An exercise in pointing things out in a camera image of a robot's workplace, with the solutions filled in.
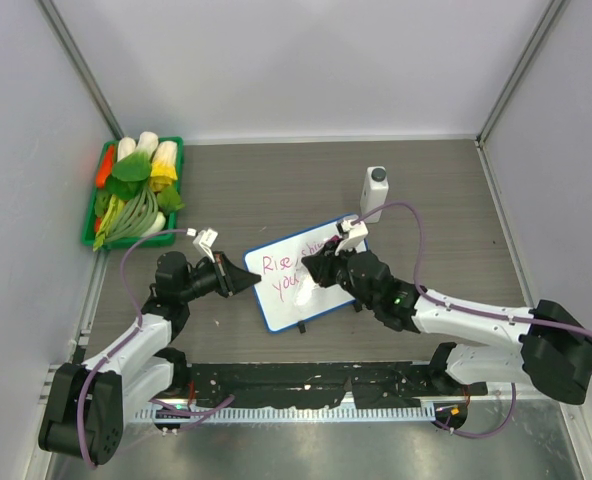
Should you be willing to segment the blue-framed whiteboard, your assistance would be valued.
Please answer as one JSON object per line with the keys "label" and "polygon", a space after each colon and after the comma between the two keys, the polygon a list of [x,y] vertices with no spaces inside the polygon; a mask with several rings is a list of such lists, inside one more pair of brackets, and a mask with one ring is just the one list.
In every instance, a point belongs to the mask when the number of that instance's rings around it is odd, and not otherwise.
{"label": "blue-framed whiteboard", "polygon": [[247,251],[245,268],[261,276],[254,293],[267,329],[278,333],[349,305],[354,298],[335,285],[322,288],[315,284],[301,265],[305,256],[323,248],[338,234],[333,219]]}

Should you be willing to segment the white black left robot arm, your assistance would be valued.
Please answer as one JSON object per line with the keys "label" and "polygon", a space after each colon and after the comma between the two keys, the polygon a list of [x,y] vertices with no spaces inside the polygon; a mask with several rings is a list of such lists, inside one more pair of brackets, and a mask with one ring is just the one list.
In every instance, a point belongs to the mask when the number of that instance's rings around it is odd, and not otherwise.
{"label": "white black left robot arm", "polygon": [[172,251],[157,260],[155,280],[133,324],[99,354],[55,372],[38,434],[41,450],[96,467],[118,450],[125,425],[159,393],[181,397],[189,385],[184,353],[171,348],[189,304],[215,293],[234,296],[261,280],[217,251],[191,265]]}

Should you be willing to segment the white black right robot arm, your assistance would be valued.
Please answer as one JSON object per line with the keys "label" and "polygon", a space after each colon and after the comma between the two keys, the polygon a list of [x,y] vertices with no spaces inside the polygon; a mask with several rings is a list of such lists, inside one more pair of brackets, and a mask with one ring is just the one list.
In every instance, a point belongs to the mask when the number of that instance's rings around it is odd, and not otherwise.
{"label": "white black right robot arm", "polygon": [[400,280],[370,250],[337,251],[332,243],[302,264],[322,288],[338,286],[396,332],[444,334],[475,342],[447,345],[427,380],[441,395],[480,382],[521,383],[549,398],[584,403],[592,377],[592,337],[560,304],[509,308],[454,299]]}

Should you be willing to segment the white bottle black cap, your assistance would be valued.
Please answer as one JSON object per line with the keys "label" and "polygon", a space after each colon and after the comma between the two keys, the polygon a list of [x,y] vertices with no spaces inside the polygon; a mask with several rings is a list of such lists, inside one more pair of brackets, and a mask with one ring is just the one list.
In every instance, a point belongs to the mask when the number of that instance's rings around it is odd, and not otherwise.
{"label": "white bottle black cap", "polygon": [[360,196],[360,215],[365,223],[377,223],[381,212],[366,217],[366,214],[385,204],[389,191],[387,171],[383,166],[372,166],[366,170]]}

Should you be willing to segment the green toy bean bundle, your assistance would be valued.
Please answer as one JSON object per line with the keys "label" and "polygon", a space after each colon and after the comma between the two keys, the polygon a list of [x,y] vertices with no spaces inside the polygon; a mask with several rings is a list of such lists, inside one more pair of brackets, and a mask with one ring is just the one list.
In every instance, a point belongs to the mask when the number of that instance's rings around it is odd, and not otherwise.
{"label": "green toy bean bundle", "polygon": [[105,240],[114,242],[123,238],[139,237],[153,225],[159,212],[156,195],[149,186],[131,199],[109,227]]}

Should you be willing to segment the yellow white toy napa cabbage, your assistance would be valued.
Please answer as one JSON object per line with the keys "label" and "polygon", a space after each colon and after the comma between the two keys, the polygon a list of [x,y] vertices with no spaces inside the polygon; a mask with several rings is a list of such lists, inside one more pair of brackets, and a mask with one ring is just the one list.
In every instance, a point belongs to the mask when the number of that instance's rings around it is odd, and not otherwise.
{"label": "yellow white toy napa cabbage", "polygon": [[164,141],[159,144],[151,161],[149,187],[155,192],[161,192],[173,186],[178,180],[176,160],[178,145],[174,141]]}

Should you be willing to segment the yellow green toy stalks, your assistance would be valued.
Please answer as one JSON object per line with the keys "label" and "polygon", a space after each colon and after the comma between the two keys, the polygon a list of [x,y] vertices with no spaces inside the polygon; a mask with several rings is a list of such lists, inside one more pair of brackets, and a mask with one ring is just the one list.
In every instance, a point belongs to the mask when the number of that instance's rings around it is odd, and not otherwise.
{"label": "yellow green toy stalks", "polygon": [[101,219],[101,223],[99,225],[98,231],[96,232],[92,245],[92,249],[94,251],[99,250],[104,245],[114,221],[122,212],[125,205],[126,202],[121,200],[116,195],[112,195],[110,197],[107,210]]}

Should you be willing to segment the green plastic vegetable tray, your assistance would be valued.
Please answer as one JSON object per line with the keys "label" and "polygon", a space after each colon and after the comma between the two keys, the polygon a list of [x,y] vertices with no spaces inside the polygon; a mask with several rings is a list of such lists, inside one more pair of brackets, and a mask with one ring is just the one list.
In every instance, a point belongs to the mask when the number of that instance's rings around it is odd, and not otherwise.
{"label": "green plastic vegetable tray", "polygon": [[[174,235],[170,231],[177,226],[178,211],[184,207],[183,200],[181,199],[181,179],[184,167],[183,140],[174,136],[159,138],[159,144],[164,141],[174,141],[178,145],[176,160],[178,180],[173,186],[169,186],[158,193],[154,192],[159,208],[155,222],[139,237],[123,238],[114,242],[105,241],[100,249],[126,249],[132,246],[136,240],[148,235],[154,230],[163,231],[164,233],[159,237],[147,240],[144,243],[146,247],[162,247],[174,243]],[[116,195],[127,204],[131,199],[137,197],[145,186],[149,186],[151,161],[154,154],[151,158],[148,158],[145,154],[133,152],[124,160],[116,162],[116,148],[118,142],[119,141],[116,140],[108,141],[104,144],[101,150],[98,168],[107,147],[110,144],[115,145],[115,158],[112,172],[107,178],[103,189],[97,189],[94,180],[89,206],[83,222],[81,242],[83,245],[90,248],[92,248],[101,219],[107,210],[110,197]]]}

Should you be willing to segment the white green toy cabbage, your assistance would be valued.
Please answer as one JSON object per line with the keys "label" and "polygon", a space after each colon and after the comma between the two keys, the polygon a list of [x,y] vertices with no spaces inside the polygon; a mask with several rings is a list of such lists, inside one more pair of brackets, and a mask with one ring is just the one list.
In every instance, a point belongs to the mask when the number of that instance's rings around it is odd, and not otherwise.
{"label": "white green toy cabbage", "polygon": [[135,153],[145,154],[151,158],[159,145],[159,137],[157,134],[145,131],[140,134],[139,140],[136,144]]}

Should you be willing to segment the orange toy carrot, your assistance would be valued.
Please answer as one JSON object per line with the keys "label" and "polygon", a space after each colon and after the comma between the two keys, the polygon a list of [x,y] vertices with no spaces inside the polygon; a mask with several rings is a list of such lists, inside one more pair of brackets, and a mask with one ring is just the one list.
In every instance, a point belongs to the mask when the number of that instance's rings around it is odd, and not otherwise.
{"label": "orange toy carrot", "polygon": [[96,178],[95,178],[95,186],[97,189],[103,189],[105,187],[107,178],[110,176],[112,172],[112,168],[114,165],[114,158],[115,158],[115,145],[110,144],[103,157],[101,159],[99,168],[97,170]]}

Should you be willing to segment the white toy bok choy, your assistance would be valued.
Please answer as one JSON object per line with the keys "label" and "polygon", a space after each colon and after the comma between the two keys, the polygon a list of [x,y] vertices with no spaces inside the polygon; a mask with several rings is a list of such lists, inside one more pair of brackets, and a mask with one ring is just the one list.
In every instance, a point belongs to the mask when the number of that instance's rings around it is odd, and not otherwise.
{"label": "white toy bok choy", "polygon": [[136,149],[136,141],[131,137],[123,137],[116,148],[116,162],[124,160],[131,155]]}

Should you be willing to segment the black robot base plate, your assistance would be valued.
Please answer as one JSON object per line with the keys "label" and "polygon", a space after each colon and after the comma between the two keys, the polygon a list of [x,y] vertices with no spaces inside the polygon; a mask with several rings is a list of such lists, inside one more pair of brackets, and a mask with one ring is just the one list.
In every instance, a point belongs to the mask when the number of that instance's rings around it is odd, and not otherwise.
{"label": "black robot base plate", "polygon": [[484,382],[463,386],[413,362],[195,363],[181,387],[154,395],[169,401],[193,393],[214,408],[233,396],[233,408],[330,409],[350,393],[359,409],[418,406],[426,397],[485,396]]}

